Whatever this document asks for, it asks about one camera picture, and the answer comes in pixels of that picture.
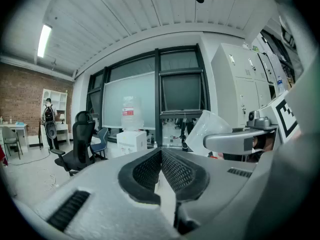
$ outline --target backpack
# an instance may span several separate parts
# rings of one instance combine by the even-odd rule
[[[54,121],[54,110],[52,108],[52,104],[51,106],[47,106],[45,105],[45,109],[44,109],[44,121],[45,122],[52,122]]]

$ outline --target blue chair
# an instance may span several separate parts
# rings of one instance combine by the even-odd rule
[[[100,139],[101,143],[92,144],[90,146],[91,152],[95,155],[97,155],[97,152],[99,152],[101,157],[101,151],[103,151],[103,157],[106,159],[105,149],[107,148],[108,144],[108,128],[103,127],[98,132],[98,138]]]

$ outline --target cabinet door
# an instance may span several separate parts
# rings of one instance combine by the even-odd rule
[[[268,82],[276,83],[277,80],[276,80],[275,72],[274,72],[273,67],[271,66],[271,63],[270,63],[268,56],[260,53],[259,57],[262,61],[262,65],[263,65],[264,70],[266,72],[266,77],[268,79]]]
[[[253,70],[253,79],[267,82],[268,79],[258,53],[247,50],[247,58]]]
[[[238,99],[238,124],[243,126],[249,120],[249,113],[259,109],[257,87],[254,81],[236,78]]]
[[[253,79],[252,67],[246,57],[247,50],[227,44],[224,44],[222,47],[229,61],[232,75],[238,78]]]
[[[271,101],[269,84],[266,82],[255,82],[258,92],[259,108],[261,109]]]

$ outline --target vent grille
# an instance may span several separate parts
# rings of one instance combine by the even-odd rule
[[[247,178],[250,178],[250,176],[252,174],[251,171],[241,170],[241,169],[237,169],[237,168],[233,168],[233,167],[230,168],[227,172],[231,173],[231,174],[247,177]]]
[[[48,223],[57,230],[64,231],[77,212],[89,197],[86,191],[77,190],[64,204],[48,219]]]

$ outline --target brick wall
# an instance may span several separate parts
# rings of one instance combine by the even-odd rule
[[[29,136],[37,136],[44,89],[65,93],[66,121],[71,124],[71,100],[74,83],[33,70],[0,63],[0,116],[4,121],[28,124]]]

